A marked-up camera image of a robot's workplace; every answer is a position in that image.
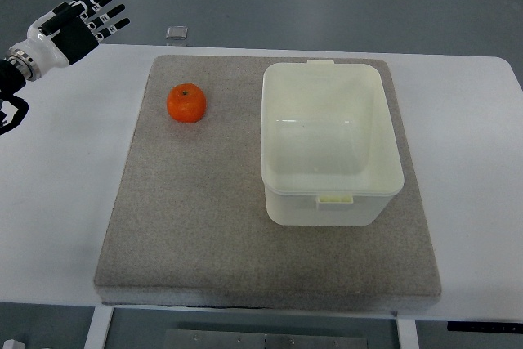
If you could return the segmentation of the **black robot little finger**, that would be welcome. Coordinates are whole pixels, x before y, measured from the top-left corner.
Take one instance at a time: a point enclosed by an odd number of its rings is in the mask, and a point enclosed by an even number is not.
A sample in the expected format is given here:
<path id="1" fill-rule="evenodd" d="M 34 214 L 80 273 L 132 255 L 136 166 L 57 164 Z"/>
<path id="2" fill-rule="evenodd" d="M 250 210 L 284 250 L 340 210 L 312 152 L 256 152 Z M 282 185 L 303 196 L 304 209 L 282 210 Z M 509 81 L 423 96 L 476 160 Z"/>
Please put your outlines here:
<path id="1" fill-rule="evenodd" d="M 116 34 L 119 30 L 123 29 L 127 25 L 130 24 L 130 20 L 128 18 L 124 18 L 118 22 L 116 22 L 113 25 L 109 25 L 107 27 L 104 27 L 99 32 L 95 33 L 94 37 L 97 41 L 104 41 L 108 37 Z"/>

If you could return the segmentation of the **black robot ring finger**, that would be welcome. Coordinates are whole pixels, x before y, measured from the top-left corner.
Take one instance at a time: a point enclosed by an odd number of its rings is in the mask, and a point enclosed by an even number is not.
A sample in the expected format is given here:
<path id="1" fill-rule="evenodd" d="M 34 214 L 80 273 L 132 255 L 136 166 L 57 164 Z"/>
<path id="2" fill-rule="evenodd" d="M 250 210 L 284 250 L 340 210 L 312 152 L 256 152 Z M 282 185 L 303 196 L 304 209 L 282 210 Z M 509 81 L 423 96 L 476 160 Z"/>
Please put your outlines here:
<path id="1" fill-rule="evenodd" d="M 125 9 L 125 6 L 123 4 L 120 4 L 111 10 L 107 11 L 104 14 L 100 14 L 99 16 L 96 16 L 95 18 L 89 20 L 86 22 L 87 25 L 104 25 L 107 22 L 109 22 L 113 17 L 115 17 L 117 14 L 122 12 Z"/>

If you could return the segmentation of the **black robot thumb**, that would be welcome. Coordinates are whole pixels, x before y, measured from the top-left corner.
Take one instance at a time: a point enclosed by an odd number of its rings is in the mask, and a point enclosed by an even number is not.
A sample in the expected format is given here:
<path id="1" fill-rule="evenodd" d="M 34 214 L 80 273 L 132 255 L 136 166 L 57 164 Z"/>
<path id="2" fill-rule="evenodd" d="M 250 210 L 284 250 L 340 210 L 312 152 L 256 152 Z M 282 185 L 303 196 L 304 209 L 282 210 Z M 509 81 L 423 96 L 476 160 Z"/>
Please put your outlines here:
<path id="1" fill-rule="evenodd" d="M 71 20 L 83 13 L 81 4 L 61 3 L 52 11 L 50 19 L 39 25 L 39 30 L 45 35 L 51 35 L 66 26 Z"/>

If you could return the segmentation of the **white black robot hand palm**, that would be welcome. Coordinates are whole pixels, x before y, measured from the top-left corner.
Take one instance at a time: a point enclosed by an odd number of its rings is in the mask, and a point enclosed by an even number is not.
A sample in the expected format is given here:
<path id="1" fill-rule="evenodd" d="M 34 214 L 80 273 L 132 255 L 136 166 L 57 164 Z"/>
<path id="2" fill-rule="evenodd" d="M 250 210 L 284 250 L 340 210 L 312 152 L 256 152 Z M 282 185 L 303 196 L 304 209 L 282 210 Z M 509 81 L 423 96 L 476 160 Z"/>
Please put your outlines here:
<path id="1" fill-rule="evenodd" d="M 92 31 L 79 16 L 74 17 L 55 33 L 43 32 L 45 17 L 40 17 L 28 28 L 30 57 L 39 69 L 64 68 L 73 65 L 98 46 Z"/>

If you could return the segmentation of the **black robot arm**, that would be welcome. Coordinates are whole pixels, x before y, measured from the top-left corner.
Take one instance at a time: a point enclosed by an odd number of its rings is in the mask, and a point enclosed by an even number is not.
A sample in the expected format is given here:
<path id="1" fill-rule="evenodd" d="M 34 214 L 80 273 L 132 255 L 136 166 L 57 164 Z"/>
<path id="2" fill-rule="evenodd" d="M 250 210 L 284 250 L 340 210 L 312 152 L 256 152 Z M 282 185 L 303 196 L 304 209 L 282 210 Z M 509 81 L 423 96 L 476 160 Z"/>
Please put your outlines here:
<path id="1" fill-rule="evenodd" d="M 123 4 L 104 9 L 112 1 L 63 2 L 36 19 L 28 27 L 26 39 L 9 48 L 1 59 L 1 102 L 15 112 L 11 118 L 1 113 L 1 134 L 20 126 L 29 112 L 29 104 L 16 95 L 27 82 L 51 69 L 74 65 L 130 23 L 128 18 L 114 20 L 125 9 Z"/>

